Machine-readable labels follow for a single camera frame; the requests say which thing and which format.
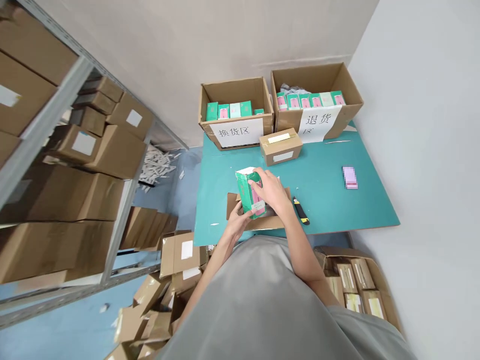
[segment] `right hand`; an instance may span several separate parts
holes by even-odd
[[[248,183],[277,215],[293,208],[292,201],[287,196],[282,183],[270,170],[264,171],[261,167],[256,167],[253,171],[260,175],[262,187],[253,180],[249,180]]]

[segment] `yellow box cutter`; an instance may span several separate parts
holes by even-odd
[[[302,205],[300,205],[300,202],[297,200],[295,196],[293,197],[293,204],[295,205],[296,212],[298,213],[298,217],[300,217],[301,222],[305,225],[310,225],[309,218],[305,214],[305,211],[302,208]]]

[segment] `table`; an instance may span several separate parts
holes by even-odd
[[[345,188],[343,166],[355,168],[358,189]],[[340,137],[303,144],[295,160],[267,167],[260,147],[219,151],[205,135],[197,193],[195,246],[217,244],[227,225],[227,193],[238,193],[235,171],[247,167],[269,169],[290,187],[310,220],[306,234],[335,233],[400,225],[360,134],[344,131]],[[284,229],[246,231],[285,236]]]

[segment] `gray shirt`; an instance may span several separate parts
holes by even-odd
[[[294,274],[286,239],[254,236],[235,248],[159,359],[415,356],[387,321],[323,305]]]

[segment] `person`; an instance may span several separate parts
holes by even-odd
[[[235,247],[252,215],[239,202],[158,359],[415,359],[389,322],[340,306],[280,180],[254,171],[286,240]]]

